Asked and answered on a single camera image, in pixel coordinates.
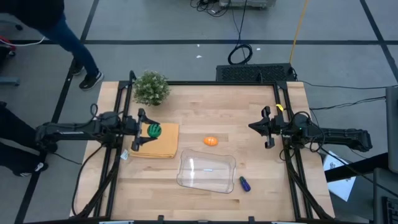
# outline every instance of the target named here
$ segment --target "yellow towel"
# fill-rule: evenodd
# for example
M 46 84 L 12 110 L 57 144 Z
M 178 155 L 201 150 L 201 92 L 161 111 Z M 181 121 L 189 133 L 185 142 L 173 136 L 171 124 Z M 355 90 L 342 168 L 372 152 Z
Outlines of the yellow towel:
M 142 137 L 149 137 L 149 125 L 142 124 Z M 138 152 L 130 149 L 130 156 L 144 158 L 173 158 L 178 148 L 178 124 L 162 123 L 162 134 L 155 141 L 147 142 L 140 146 Z

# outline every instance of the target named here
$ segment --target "black pants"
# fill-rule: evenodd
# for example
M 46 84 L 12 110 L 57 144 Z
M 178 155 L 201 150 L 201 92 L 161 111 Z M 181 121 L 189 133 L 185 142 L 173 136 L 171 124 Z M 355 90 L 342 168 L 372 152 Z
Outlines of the black pants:
M 38 150 L 35 133 L 33 128 L 11 111 L 0 106 L 0 138 Z M 34 154 L 0 143 L 0 166 L 7 167 L 15 174 L 33 172 L 39 162 L 39 157 Z

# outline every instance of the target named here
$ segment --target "wooden table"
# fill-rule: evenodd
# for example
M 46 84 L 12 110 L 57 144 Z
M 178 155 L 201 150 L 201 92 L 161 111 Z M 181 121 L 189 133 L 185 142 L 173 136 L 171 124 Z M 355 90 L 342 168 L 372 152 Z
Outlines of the wooden table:
M 98 98 L 99 113 L 112 111 L 118 82 L 104 82 Z M 292 109 L 308 111 L 303 84 L 288 83 Z M 294 213 L 285 162 L 279 159 L 282 149 L 280 136 L 275 147 L 264 148 L 265 138 L 248 128 L 261 119 L 264 106 L 276 114 L 271 86 L 171 86 L 171 94 L 160 106 L 147 107 L 131 102 L 129 114 L 136 117 L 144 108 L 148 117 L 158 122 L 179 123 L 178 151 L 173 159 L 129 157 L 121 160 L 112 219 L 156 220 L 223 220 L 292 221 Z M 208 147 L 203 138 L 215 136 L 219 144 Z M 129 149 L 132 137 L 124 138 L 123 148 Z M 87 158 L 100 144 L 88 142 Z M 221 194 L 181 187 L 176 182 L 180 155 L 185 149 L 232 155 L 237 174 L 234 190 Z M 86 165 L 80 178 L 75 200 L 80 211 L 98 187 L 105 150 Z M 302 161 L 307 185 L 317 202 L 334 217 L 330 195 L 318 154 L 302 149 Z M 244 192 L 239 183 L 244 176 L 252 190 Z M 302 217 L 305 217 L 302 194 L 297 188 Z M 104 195 L 104 213 L 108 195 Z

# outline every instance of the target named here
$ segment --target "person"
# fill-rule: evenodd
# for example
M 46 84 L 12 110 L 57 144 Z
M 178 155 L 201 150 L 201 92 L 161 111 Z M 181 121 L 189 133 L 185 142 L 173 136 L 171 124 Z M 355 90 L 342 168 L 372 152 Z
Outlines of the person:
M 36 131 L 19 119 L 4 104 L 0 105 L 0 138 L 14 141 L 22 146 L 37 151 L 55 152 L 55 143 L 43 146 L 35 141 Z M 49 165 L 40 160 L 40 157 L 8 146 L 0 142 L 0 166 L 7 167 L 14 175 L 25 177 L 33 172 L 45 171 Z
M 38 30 L 46 38 L 71 52 L 75 63 L 70 73 L 79 75 L 86 69 L 86 77 L 79 87 L 90 90 L 104 75 L 98 70 L 88 49 L 68 27 L 64 8 L 63 0 L 2 0 L 0 3 L 0 12 L 16 16 L 25 25 Z

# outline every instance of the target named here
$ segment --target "gray floor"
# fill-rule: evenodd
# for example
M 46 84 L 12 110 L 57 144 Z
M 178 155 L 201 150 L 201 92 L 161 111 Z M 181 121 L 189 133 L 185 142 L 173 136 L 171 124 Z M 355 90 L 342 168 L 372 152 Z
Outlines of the gray floor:
M 70 27 L 81 36 L 93 0 L 66 0 L 65 14 Z M 265 11 L 248 10 L 242 32 L 246 40 L 292 40 L 304 0 L 277 0 Z M 395 9 L 398 2 L 368 0 L 368 6 L 386 40 L 398 40 Z M 236 9 L 237 21 L 242 10 Z M 1 15 L 0 19 L 13 19 Z M 19 32 L 0 24 L 0 34 L 9 39 L 39 40 L 36 31 Z M 87 40 L 213 40 L 237 38 L 231 12 L 213 18 L 196 12 L 182 0 L 99 0 Z M 310 1 L 300 40 L 377 40 L 361 4 L 357 0 Z M 225 65 L 234 47 L 228 44 L 181 45 L 87 45 L 104 72 L 106 81 L 126 80 L 128 72 L 142 74 L 156 70 L 170 80 L 214 80 L 217 65 Z M 252 45 L 250 63 L 285 63 L 291 45 Z M 398 58 L 398 46 L 388 46 Z M 234 61 L 241 59 L 234 56 Z M 0 101 L 31 126 L 50 121 L 72 61 L 71 55 L 57 45 L 20 47 L 17 56 L 2 68 L 1 75 L 21 78 L 19 87 L 0 86 Z M 299 80 L 324 85 L 384 86 L 397 80 L 378 45 L 298 45 L 293 66 Z M 98 98 L 100 87 L 82 92 L 77 86 L 83 77 L 75 77 L 63 107 L 60 122 L 85 121 L 89 106 Z M 382 90 L 340 90 L 306 85 L 313 108 L 354 102 L 383 96 Z M 371 133 L 374 148 L 364 157 L 387 151 L 385 103 L 377 101 L 349 108 L 317 111 L 321 126 L 361 128 Z M 75 161 L 83 159 L 85 142 L 60 142 L 58 152 Z M 362 158 L 344 147 L 328 147 L 339 156 L 358 161 Z M 48 156 L 50 169 L 40 175 L 25 222 L 66 218 L 70 212 L 73 187 L 79 166 L 58 157 Z M 14 223 L 29 178 L 14 177 L 0 167 L 0 220 Z M 358 198 L 362 182 L 354 186 Z M 337 209 L 341 203 L 333 199 L 338 217 L 356 220 L 347 211 Z

